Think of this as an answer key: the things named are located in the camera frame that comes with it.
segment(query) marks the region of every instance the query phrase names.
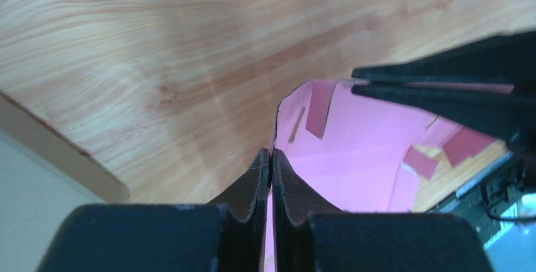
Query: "wood grain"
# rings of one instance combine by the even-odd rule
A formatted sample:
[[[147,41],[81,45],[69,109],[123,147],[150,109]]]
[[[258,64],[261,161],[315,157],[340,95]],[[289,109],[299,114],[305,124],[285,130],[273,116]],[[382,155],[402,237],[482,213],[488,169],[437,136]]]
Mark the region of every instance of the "wood grain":
[[[536,26],[536,0],[0,1],[0,89],[134,202],[218,194],[305,79]]]

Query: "wooden table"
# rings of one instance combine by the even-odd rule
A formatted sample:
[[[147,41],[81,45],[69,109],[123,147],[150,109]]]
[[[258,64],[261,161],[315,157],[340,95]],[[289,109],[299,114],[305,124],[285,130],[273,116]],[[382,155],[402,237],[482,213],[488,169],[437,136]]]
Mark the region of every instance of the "wooden table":
[[[0,22],[0,89],[99,166],[106,189],[205,202],[246,170],[302,81],[536,27],[536,0],[1,0]],[[447,194],[485,163],[443,167],[416,209],[442,197],[430,185]]]

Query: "wooden surface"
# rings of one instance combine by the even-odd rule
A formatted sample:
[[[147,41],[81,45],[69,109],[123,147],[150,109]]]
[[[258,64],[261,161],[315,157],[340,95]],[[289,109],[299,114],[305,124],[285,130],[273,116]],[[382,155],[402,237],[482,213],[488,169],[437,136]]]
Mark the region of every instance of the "wooden surface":
[[[218,194],[308,78],[536,27],[536,0],[0,1],[0,89],[135,202]]]

